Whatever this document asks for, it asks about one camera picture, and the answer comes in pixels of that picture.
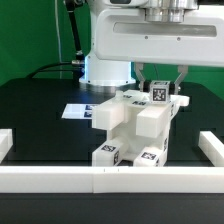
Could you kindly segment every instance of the green wall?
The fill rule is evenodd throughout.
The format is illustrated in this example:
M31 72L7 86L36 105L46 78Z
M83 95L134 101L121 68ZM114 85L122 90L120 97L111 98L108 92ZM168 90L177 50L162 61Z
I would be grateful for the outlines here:
M0 1L0 85L13 78L25 77L36 68L59 61L54 0ZM74 58L75 48L63 0L59 4L59 25L64 61ZM78 28L84 53L90 48L88 7L77 10ZM155 79L152 65L144 74ZM160 79L175 80L177 66L157 65ZM190 67L185 79L205 85L224 99L224 68Z

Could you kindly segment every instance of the black cable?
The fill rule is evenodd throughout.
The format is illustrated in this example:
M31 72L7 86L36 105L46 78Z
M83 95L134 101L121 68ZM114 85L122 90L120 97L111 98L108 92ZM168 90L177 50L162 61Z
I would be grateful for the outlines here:
M66 9L69 15L69 20L71 23L72 35L73 35L73 40L74 40L75 49L76 49L76 59L83 61L84 54L82 52L78 27L76 23L75 14L74 14L76 7L82 6L82 2L79 2L79 4L77 4L74 2L74 0L65 0L64 3L65 3Z
M57 66L61 66L61 65L72 65L72 62L59 62L59 63L53 63L53 64L42 66L42 67L38 68L37 70L35 70L34 72L27 75L26 78L32 79L38 72L40 72L44 69L57 67Z
M73 39L74 39L74 43L75 43L75 49L77 52L80 52L80 51L82 51L82 48L81 48L81 43L80 43L80 39L79 39L79 35L78 35L78 27L77 27L77 23L76 23L76 18L75 18L74 12L69 12L68 14L69 14L70 22L71 22Z
M41 70L39 72L75 72L76 69L54 69L54 70Z
M159 80L159 72L158 72L156 64L153 64L153 67L154 67L154 70L156 72L156 78L157 78L157 80Z

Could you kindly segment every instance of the stacked white blocks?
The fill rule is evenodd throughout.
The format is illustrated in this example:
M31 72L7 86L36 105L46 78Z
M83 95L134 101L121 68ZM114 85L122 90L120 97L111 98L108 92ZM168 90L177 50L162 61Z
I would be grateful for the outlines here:
M170 122L179 107L188 103L189 97L171 96L169 103L155 105L150 103L149 93L118 91L114 98L93 108L92 127L107 130L107 142L93 152L93 166L116 166L122 159L133 161L134 166L163 166ZM105 146L114 149L109 153Z

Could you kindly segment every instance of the black and white tag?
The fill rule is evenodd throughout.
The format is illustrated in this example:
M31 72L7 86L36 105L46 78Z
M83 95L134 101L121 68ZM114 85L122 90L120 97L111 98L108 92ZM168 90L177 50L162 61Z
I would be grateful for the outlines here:
M132 96L124 95L124 98L130 99Z
M144 152L141 156L144 159L155 160L156 155L148 152Z
M115 154L114 154L114 165L117 164L119 161L119 151L117 151Z
M62 115L64 119L92 119L96 104L67 104Z
M166 138L165 141L164 141L164 151L166 151L167 149L167 146L168 146L168 139Z
M114 146L110 146L110 145L104 145L101 150L107 151L107 152L113 152L116 149L116 147Z
M153 89L153 101L166 101L166 89Z
M154 82L154 85L163 85L163 86L165 86L165 85L168 85L169 84L169 82L167 82L167 81L155 81Z
M156 166L159 166L159 159L157 159L156 161Z
M92 110L95 106L97 106L96 104L88 104L86 105L85 110Z
M172 104L172 106L171 106L171 117L173 116L173 111L174 110L174 104Z
M144 106L146 104L146 102L142 102L142 101L135 101L134 103L132 103L134 105L139 105L139 106Z

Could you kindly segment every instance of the black table surface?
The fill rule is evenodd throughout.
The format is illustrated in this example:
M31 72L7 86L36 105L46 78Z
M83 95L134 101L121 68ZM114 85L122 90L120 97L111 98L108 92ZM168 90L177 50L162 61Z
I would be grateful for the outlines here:
M191 100L172 121L166 166L212 166L198 147L199 132L224 140L224 102L195 83L182 83L180 94ZM14 146L1 165L91 166L106 132L92 129L91 120L61 115L67 103L111 97L80 90L71 80L7 82L0 87L0 129L13 129ZM223 223L222 208L223 194L0 194L0 220L7 224Z

